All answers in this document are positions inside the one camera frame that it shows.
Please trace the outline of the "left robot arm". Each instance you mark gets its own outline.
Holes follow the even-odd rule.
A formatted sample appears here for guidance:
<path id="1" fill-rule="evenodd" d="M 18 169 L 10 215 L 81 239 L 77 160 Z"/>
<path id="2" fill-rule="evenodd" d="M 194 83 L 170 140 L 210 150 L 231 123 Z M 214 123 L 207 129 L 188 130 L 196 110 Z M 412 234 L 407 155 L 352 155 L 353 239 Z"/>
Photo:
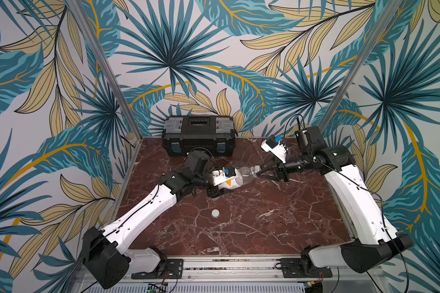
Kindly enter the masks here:
<path id="1" fill-rule="evenodd" d="M 116 285 L 135 264 L 127 255 L 130 245 L 162 213 L 196 189 L 214 188 L 237 174 L 234 167 L 206 172 L 209 161 L 208 154 L 191 151 L 134 208 L 102 229 L 92 227 L 85 232 L 81 263 L 103 289 Z"/>

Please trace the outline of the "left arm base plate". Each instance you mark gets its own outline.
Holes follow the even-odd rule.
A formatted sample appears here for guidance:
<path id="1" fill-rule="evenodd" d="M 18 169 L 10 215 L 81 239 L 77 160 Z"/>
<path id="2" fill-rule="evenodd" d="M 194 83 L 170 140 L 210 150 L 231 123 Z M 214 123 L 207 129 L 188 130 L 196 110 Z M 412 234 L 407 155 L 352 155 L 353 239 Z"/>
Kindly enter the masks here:
<path id="1" fill-rule="evenodd" d="M 133 280 L 177 280 L 183 275 L 184 259 L 161 260 L 152 272 L 133 273 Z"/>

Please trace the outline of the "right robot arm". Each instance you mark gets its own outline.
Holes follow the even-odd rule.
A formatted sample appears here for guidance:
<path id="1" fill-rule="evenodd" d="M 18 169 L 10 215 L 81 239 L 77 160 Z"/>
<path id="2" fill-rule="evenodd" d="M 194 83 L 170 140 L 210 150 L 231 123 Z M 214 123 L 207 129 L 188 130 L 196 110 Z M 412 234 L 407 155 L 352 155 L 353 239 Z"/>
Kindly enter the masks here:
<path id="1" fill-rule="evenodd" d="M 261 147 L 273 158 L 261 166 L 258 177 L 289 181 L 292 173 L 308 170 L 323 175 L 336 201 L 350 217 L 352 241 L 306 249 L 302 257 L 308 267 L 345 266 L 364 273 L 410 249 L 410 235 L 397 231 L 378 206 L 376 193 L 370 192 L 354 156 L 343 145 L 328 146 L 316 126 L 295 132 L 300 153 L 291 155 L 280 137 L 270 135 Z"/>

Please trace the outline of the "large white label bottle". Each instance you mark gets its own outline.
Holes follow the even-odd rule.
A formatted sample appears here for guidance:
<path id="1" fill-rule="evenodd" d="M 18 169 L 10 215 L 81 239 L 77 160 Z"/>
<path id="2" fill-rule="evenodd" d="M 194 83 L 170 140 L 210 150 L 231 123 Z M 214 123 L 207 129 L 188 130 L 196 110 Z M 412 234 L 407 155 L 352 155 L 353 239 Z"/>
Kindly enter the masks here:
<path id="1" fill-rule="evenodd" d="M 234 190 L 252 183 L 257 178 L 257 173 L 261 171 L 260 166 L 252 167 L 226 167 L 224 177 L 226 180 L 218 187 L 220 189 Z"/>

